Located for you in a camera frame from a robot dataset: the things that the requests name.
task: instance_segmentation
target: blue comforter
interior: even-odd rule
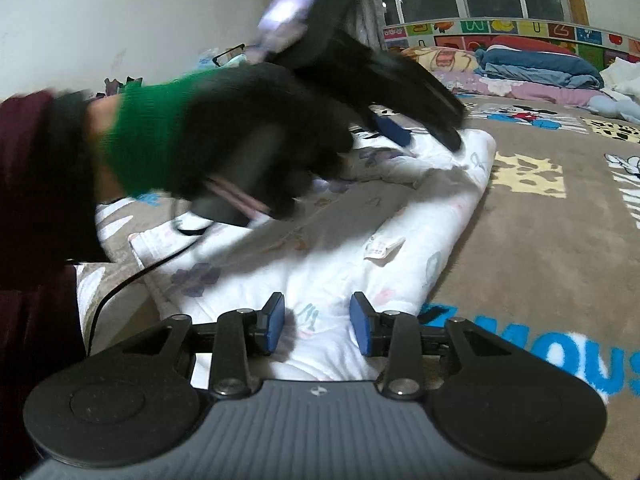
[[[482,68],[483,74],[487,63],[490,63],[492,66],[508,65],[521,68],[552,70],[572,76],[589,75],[598,82],[598,86],[593,88],[602,88],[604,86],[604,81],[598,69],[587,60],[578,56],[492,48],[491,50],[476,50],[476,59]]]
[[[543,85],[559,86],[560,88],[597,90],[601,87],[600,82],[593,75],[572,75],[567,72],[558,72],[557,70],[547,70],[545,68],[525,68],[487,63],[484,66],[484,71],[482,69],[478,70],[481,75],[492,79],[530,81],[532,83],[542,83]]]

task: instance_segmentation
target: cable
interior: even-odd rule
[[[166,256],[166,257],[162,258],[161,260],[158,260],[157,262],[152,263],[150,266],[145,267],[142,270],[139,270],[134,275],[129,276],[126,280],[124,280],[123,282],[117,284],[109,292],[107,292],[105,297],[100,300],[100,303],[98,303],[98,306],[95,308],[94,318],[91,320],[91,327],[89,328],[89,335],[87,336],[87,349],[86,349],[87,357],[89,357],[91,355],[91,346],[92,346],[92,344],[94,342],[95,328],[98,325],[98,318],[100,316],[100,313],[101,313],[102,309],[107,304],[107,302],[111,298],[113,298],[116,294],[118,294],[127,285],[130,285],[131,283],[135,282],[139,278],[142,278],[142,276],[145,276],[146,274],[148,274],[152,270],[157,269],[161,265],[164,265],[168,261],[173,260],[174,258],[177,258],[178,256],[180,256],[181,254],[183,254],[187,250],[191,249],[196,243],[198,243],[200,241],[200,239],[202,238],[202,235],[204,235],[204,233],[206,233],[207,230],[209,230],[209,228],[211,228],[212,226],[214,226],[216,224],[216,222],[212,222],[208,226],[203,227],[201,229],[181,229],[180,228],[180,222],[178,222],[177,215],[176,215],[176,213],[177,213],[177,203],[178,203],[178,201],[175,200],[175,199],[172,202],[172,207],[171,207],[171,216],[172,216],[171,225],[172,225],[172,227],[176,231],[178,231],[180,234],[183,234],[185,236],[197,236],[198,238],[195,239],[190,244],[186,245],[185,247],[181,248],[180,250],[175,251],[175,253],[169,254],[169,256]]]

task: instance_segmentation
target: pink bedding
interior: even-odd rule
[[[433,75],[454,94],[491,95],[527,101],[547,101],[569,106],[586,106],[592,97],[604,95],[597,90],[559,88],[508,79],[489,79],[474,73],[433,72]]]

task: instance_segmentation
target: cow print patch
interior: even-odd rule
[[[635,144],[640,143],[640,129],[628,124],[610,123],[608,121],[594,121],[593,119],[583,118],[593,133],[611,139],[626,140]]]

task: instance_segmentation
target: curtain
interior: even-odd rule
[[[358,0],[358,5],[347,19],[346,30],[359,42],[373,50],[383,50],[385,13],[382,0]]]

